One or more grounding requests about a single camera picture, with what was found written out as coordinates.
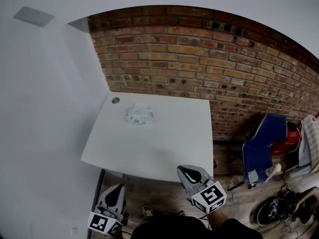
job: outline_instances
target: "brick wall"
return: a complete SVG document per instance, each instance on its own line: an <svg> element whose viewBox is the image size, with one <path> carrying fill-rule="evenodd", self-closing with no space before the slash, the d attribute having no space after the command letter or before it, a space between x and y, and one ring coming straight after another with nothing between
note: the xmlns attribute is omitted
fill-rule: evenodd
<svg viewBox="0 0 319 239"><path fill-rule="evenodd" d="M143 6L89 17L112 91L210 101L215 140L243 140L265 113L298 122L319 107L319 60L233 14Z"/></svg>

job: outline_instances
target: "person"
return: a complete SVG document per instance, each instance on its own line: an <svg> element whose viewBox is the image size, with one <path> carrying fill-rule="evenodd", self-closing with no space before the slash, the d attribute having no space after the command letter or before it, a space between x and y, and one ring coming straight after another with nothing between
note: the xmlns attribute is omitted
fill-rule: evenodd
<svg viewBox="0 0 319 239"><path fill-rule="evenodd" d="M201 220L188 217L183 211L177 216L156 217L151 207L144 206L143 214L146 218L134 229L131 239L234 239L238 235L245 239L263 238L259 232L236 219L227 218L221 210L207 215L212 230L207 229ZM123 239L121 231L115 238Z"/></svg>

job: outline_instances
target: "cloth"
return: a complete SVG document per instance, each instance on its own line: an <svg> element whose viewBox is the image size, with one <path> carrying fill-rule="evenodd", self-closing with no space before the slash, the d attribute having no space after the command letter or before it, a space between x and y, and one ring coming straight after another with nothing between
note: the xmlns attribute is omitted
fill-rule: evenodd
<svg viewBox="0 0 319 239"><path fill-rule="evenodd" d="M262 239L259 232L241 224L236 219L223 223L219 232L208 230L203 222L194 217L161 217L138 226L131 239Z"/></svg>
<svg viewBox="0 0 319 239"><path fill-rule="evenodd" d="M303 119L302 125L308 139L311 166L314 168L319 163L319 120L313 115L308 115Z"/></svg>

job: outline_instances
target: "white table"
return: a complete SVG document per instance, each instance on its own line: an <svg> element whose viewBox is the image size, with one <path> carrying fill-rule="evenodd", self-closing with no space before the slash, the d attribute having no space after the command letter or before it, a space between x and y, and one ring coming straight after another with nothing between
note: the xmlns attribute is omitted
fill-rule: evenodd
<svg viewBox="0 0 319 239"><path fill-rule="evenodd" d="M119 97L117 104L112 103ZM146 103L154 122L126 122L126 109ZM213 138L209 101L111 92L94 124L82 161L108 170L179 182L176 168L191 164L213 175Z"/></svg>

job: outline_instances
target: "white wall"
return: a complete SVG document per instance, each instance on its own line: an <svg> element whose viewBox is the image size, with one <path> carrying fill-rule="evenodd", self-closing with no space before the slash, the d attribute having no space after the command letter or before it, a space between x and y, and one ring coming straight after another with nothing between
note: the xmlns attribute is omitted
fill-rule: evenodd
<svg viewBox="0 0 319 239"><path fill-rule="evenodd" d="M319 57L319 0L13 0L70 22L103 11L152 4L178 4L231 12L289 36Z"/></svg>
<svg viewBox="0 0 319 239"><path fill-rule="evenodd" d="M80 161L108 93L83 21L123 7L179 4L268 25L319 57L319 0L0 0L0 234L85 238L99 170ZM55 16L40 28L23 6Z"/></svg>
<svg viewBox="0 0 319 239"><path fill-rule="evenodd" d="M84 239L100 169L80 158L109 91L90 35L0 7L0 234Z"/></svg>

